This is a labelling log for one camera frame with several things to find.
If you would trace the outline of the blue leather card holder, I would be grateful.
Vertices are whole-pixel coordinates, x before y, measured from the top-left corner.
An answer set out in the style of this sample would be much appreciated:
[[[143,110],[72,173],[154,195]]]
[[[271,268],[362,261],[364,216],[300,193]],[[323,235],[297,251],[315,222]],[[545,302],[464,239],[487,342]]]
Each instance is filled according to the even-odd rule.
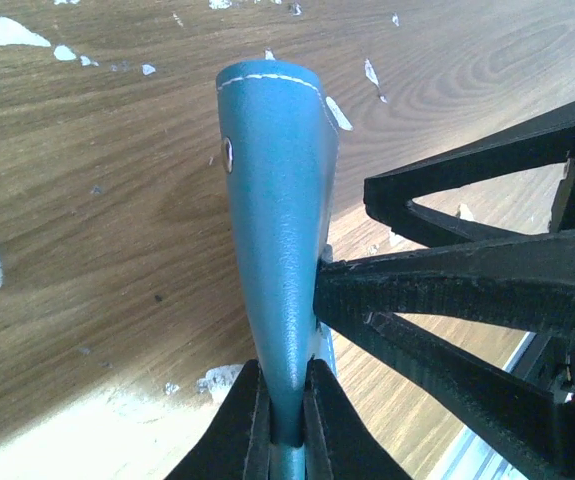
[[[307,365],[335,360],[313,310],[328,231],[340,127],[309,69],[277,60],[216,78],[222,159],[247,317],[271,400],[270,475],[306,475]]]

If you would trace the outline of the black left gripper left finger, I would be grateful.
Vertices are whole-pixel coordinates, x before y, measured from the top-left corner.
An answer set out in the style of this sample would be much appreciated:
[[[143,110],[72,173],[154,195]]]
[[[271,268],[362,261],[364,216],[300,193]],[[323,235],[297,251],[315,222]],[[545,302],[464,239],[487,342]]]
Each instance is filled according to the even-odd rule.
[[[197,444],[168,480],[269,478],[270,398],[256,360],[247,361]]]

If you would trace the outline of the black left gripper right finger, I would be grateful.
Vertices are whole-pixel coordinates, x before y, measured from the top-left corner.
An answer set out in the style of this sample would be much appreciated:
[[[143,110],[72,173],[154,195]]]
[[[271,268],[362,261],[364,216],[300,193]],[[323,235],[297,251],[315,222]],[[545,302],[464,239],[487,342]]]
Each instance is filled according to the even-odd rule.
[[[312,359],[307,365],[303,414],[308,479],[410,477],[370,434],[321,359]]]

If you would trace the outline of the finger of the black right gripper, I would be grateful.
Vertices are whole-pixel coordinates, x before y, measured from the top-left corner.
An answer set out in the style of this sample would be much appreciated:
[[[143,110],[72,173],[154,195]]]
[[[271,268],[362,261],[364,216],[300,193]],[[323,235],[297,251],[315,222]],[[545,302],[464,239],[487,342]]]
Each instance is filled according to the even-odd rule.
[[[575,395],[558,403],[408,320],[454,317],[575,342],[575,230],[324,264],[314,310],[523,474],[575,475]]]
[[[369,217],[427,247],[509,236],[417,204],[419,197],[553,164],[575,161],[575,101],[463,147],[370,177],[364,182]],[[575,178],[556,229],[575,228]]]

